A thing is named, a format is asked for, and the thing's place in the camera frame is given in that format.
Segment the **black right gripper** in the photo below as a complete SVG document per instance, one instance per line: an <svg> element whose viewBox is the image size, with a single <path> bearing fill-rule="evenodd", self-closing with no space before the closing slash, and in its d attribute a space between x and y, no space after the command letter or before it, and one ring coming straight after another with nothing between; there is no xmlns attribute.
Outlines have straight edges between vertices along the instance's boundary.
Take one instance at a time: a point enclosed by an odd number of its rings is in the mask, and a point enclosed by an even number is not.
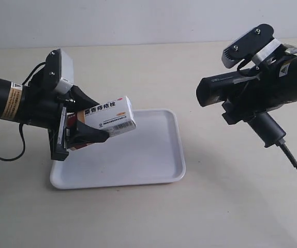
<svg viewBox="0 0 297 248"><path fill-rule="evenodd" d="M286 103L279 77L283 63L279 59L259 73L254 69L245 69L220 76L223 85L220 100L225 110L222 116L227 124L234 125Z"/></svg>

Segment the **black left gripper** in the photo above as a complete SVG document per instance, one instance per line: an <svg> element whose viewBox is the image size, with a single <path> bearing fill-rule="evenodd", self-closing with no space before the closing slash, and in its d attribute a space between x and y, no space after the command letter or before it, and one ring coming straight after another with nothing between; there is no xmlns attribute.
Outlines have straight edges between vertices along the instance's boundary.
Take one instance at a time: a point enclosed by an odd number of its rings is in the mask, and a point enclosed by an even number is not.
<svg viewBox="0 0 297 248"><path fill-rule="evenodd" d="M38 83L29 82L25 87L25 101L22 106L21 122L29 126L47 129L51 159L64 161L69 152L66 145L66 115L90 109L99 105L78 86L73 86L66 96L66 106L59 94L45 91ZM110 134L92 128L80 121L69 127L68 145L103 143Z"/></svg>

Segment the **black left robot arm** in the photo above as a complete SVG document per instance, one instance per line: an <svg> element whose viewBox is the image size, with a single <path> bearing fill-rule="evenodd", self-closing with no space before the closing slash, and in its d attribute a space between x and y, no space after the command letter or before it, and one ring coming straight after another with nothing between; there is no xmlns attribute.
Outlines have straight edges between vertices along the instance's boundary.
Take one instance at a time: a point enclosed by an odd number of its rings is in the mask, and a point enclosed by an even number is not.
<svg viewBox="0 0 297 248"><path fill-rule="evenodd" d="M25 86L0 79L0 119L18 123L21 138L24 125L46 129L51 159L55 161L65 161L73 146L103 143L110 137L107 131L79 120L67 124L69 115L97 105L77 86L63 95L43 89L36 80Z"/></svg>

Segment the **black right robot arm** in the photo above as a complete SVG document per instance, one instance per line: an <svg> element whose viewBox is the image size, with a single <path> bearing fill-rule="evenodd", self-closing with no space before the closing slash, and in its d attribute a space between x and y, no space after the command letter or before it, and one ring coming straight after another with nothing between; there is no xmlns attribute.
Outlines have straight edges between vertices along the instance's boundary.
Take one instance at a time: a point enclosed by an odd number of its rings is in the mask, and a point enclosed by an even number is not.
<svg viewBox="0 0 297 248"><path fill-rule="evenodd" d="M258 79L238 83L222 104L222 117L229 125L248 120L282 105L297 102L297 56L284 56Z"/></svg>

